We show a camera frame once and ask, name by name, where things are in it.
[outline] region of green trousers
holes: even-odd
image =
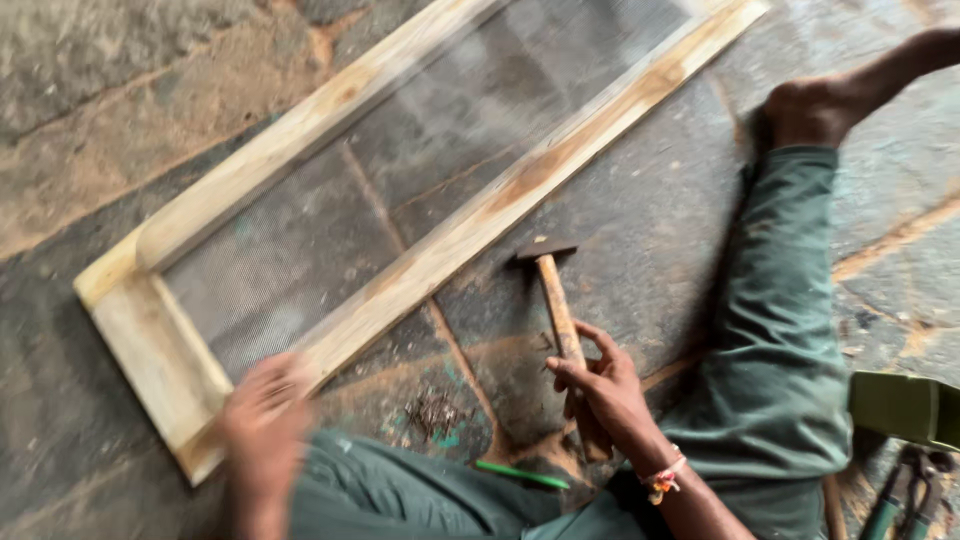
[[[846,465],[848,371],[830,323],[837,153],[797,146],[758,164],[696,390],[660,422],[758,538],[821,535],[824,475]],[[321,431],[297,484],[291,538],[672,538],[624,467],[590,503],[469,467]]]

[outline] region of leg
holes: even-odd
[[[736,225],[700,385],[660,427],[759,538],[819,537],[821,477],[847,462],[848,374],[830,327],[828,210],[836,148],[917,77],[960,62],[960,29],[911,37],[849,73],[776,88],[762,108],[777,149]],[[630,471],[524,538],[670,538]]]
[[[518,537],[559,515],[549,492],[322,430],[294,489],[290,538]]]

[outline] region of wooden frame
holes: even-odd
[[[159,272],[379,103],[503,0],[436,0],[86,268],[74,288],[194,485],[222,460],[233,386]],[[317,389],[742,34],[767,8],[695,17],[297,344]]]

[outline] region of hammer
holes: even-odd
[[[560,356],[587,368],[584,351],[580,348],[580,336],[573,325],[570,308],[566,305],[564,286],[560,283],[557,273],[557,263],[554,255],[573,253],[577,251],[577,244],[568,240],[548,239],[546,236],[537,236],[533,243],[516,250],[516,259],[525,261],[535,259],[540,270],[540,283],[543,284],[543,294],[550,309],[550,319],[553,322],[553,333],[557,338]],[[569,388],[566,394],[567,407],[573,411],[580,429],[580,438],[584,442],[584,457],[587,462],[603,461],[613,457],[610,435],[600,426],[593,412],[590,410],[583,391]]]

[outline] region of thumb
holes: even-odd
[[[551,356],[546,360],[546,367],[568,386],[582,390],[593,390],[601,377],[591,373],[586,367],[579,366],[569,360]]]

